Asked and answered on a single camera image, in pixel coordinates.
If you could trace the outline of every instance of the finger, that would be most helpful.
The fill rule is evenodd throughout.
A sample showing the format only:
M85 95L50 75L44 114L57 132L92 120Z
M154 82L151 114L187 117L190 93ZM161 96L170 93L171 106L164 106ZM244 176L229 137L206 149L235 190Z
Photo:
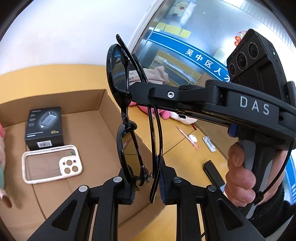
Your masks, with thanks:
M241 201L243 203L251 203L255 199L256 194L252 189L247 190L242 187L239 187L229 179L226 179L226 181L229 191L231 192L233 198L235 198L236 200Z
M239 200L237 200L237 199L235 199L235 198L233 197L233 195L231 194L231 191L229 190L229 187L227 186L227 184L226 184L226 186L225 186L225 193L226 193L228 199L229 199L229 200L230 200L235 206L245 207L245 206L247 205L246 203L241 202L241 201L239 201Z
M262 204L262 203L267 202L270 198L272 198L276 194L276 192L277 192L277 190L279 188L279 185L283 181L284 176L285 176L285 173L283 172L282 175L281 175L281 177L276 181L276 183L272 186L272 188L266 194L264 194L264 198L259 203L259 205Z
M275 155L274 155L274 159L272 162L272 166L271 166L271 170L269 173L269 177L267 180L267 184L266 187L275 179L275 177L277 176L277 174L279 173L281 167L283 166L283 163L286 159L287 156L287 151L279 151L277 150ZM277 190L278 186L281 184L283 178L284 178L284 174L282 173L281 177L277 180L277 182L274 184L273 188L275 188Z
M231 161L228 162L228 169L227 174L235 185L245 189L252 189L255 186L256 177L250 170L242 166L235 167Z
M244 162L244 150L236 142L228 150L228 161L232 161L236 167L240 167Z

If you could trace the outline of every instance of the camera lens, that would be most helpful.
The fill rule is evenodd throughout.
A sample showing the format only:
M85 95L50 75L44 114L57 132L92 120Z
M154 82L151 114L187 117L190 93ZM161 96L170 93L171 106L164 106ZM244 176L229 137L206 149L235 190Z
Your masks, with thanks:
M230 71L230 74L231 74L232 76L235 75L236 70L235 70L235 66L234 66L234 64L231 64L231 65L229 66L229 71Z
M247 66L247 60L244 54L240 53L237 56L237 65L241 68L244 69Z
M249 55L252 58L257 58L259 54L258 47L255 44L250 44L249 45Z

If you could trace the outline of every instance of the black sunglasses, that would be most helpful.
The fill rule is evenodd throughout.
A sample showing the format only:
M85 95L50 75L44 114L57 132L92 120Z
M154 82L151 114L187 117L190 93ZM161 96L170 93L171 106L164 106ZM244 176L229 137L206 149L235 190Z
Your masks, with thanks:
M163 159L163 137L160 117L156 106L147 106L152 147L152 173L149 174L148 169L143 164L141 150L139 149L136 135L134 133L137 129L137 125L129 120L128 117L128 106L132 99L132 96L128 91L129 72L135 70L138 73L141 82L148 83L148 79L137 56L129 52L118 34L116 35L116 40L118 44L112 45L108 50L106 67L108 83L112 95L121 109L121 117L123 121L117 132L118 155L124 174L135 190L142 190L145 187L145 184L149 182L150 177L154 179L149 196L150 203L153 203ZM158 155L156 154L156 141L151 108L154 109L158 127Z

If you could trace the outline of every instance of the screw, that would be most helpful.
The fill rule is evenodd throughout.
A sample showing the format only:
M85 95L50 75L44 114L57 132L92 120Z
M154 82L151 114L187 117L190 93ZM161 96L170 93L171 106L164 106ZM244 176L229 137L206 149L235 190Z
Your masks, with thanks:
M216 190L217 190L217 188L216 188L214 185L209 185L207 188L208 188L209 191L211 191L211 192L216 192Z
M174 97L175 97L175 93L172 92L172 91L168 92L168 97L169 97L170 99L174 98Z
M115 178L113 178L113 182L115 182L115 183L119 183L121 181L122 181L122 177L115 177Z
M80 192L85 192L85 191L87 191L87 186L85 186L85 185L80 186L80 187L79 187L79 191L80 191Z
M181 183L183 179L181 177L174 177L174 182Z

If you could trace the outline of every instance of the white wall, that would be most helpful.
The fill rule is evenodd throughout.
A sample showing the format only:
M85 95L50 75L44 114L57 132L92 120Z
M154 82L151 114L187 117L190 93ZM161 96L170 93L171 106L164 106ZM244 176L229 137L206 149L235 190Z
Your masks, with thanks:
M45 64L105 65L118 33L129 43L154 0L34 0L0 42L0 74Z

